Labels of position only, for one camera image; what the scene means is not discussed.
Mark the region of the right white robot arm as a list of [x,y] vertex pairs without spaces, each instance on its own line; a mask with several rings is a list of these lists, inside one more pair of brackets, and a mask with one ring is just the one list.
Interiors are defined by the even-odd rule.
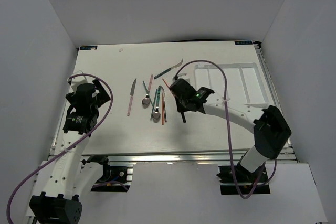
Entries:
[[238,177],[247,182],[268,160],[276,160],[292,131],[280,110],[269,105],[267,108],[232,103],[214,90],[201,87],[195,90],[186,80],[177,79],[169,90],[175,97],[177,110],[200,112],[237,124],[254,135],[254,146],[249,149],[235,166]]

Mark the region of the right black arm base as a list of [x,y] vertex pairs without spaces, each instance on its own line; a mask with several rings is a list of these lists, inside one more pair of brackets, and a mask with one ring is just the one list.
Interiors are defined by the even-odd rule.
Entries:
[[[254,183],[257,181],[257,178],[260,174],[260,169],[257,169],[254,173],[242,173],[238,171],[235,167],[235,174],[238,183],[238,187],[241,193],[244,196],[247,196],[252,190]],[[216,175],[220,181],[220,193],[222,195],[239,195],[238,190],[235,186],[231,166],[220,166],[219,173]],[[253,194],[256,195],[267,195],[270,194],[270,186],[269,186],[269,177],[264,167],[262,170],[262,174],[258,181],[258,184],[253,191]]]

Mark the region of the pink handled knife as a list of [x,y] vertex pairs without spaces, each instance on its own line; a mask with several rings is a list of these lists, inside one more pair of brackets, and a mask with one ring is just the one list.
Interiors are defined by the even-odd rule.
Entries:
[[127,116],[130,116],[130,113],[131,113],[131,107],[132,107],[133,96],[134,96],[134,92],[135,92],[136,81],[137,81],[137,78],[134,79],[131,90],[130,90],[130,101],[129,101],[129,105],[128,105]]

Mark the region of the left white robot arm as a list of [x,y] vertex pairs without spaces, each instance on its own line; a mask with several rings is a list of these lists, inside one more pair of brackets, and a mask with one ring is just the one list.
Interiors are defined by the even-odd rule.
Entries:
[[111,88],[100,78],[91,83],[71,81],[73,89],[66,95],[60,153],[50,163],[54,168],[40,195],[33,195],[29,207],[39,223],[78,223],[82,214],[80,195],[93,184],[110,178],[111,168],[103,163],[89,165],[77,175],[82,154],[95,129],[104,121],[99,108],[113,103]]

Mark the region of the floral handled knife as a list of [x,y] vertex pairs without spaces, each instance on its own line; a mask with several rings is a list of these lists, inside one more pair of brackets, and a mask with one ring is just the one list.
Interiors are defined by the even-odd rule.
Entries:
[[182,117],[183,123],[186,123],[186,118],[185,118],[184,112],[181,112],[181,117]]

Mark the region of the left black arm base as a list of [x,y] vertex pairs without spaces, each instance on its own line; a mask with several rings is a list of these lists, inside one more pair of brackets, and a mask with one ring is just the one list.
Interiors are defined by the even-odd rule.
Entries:
[[108,157],[104,155],[92,155],[81,162],[83,168],[90,163],[100,165],[102,176],[94,183],[91,192],[126,193],[129,190],[130,181],[127,179],[127,166],[111,166]]

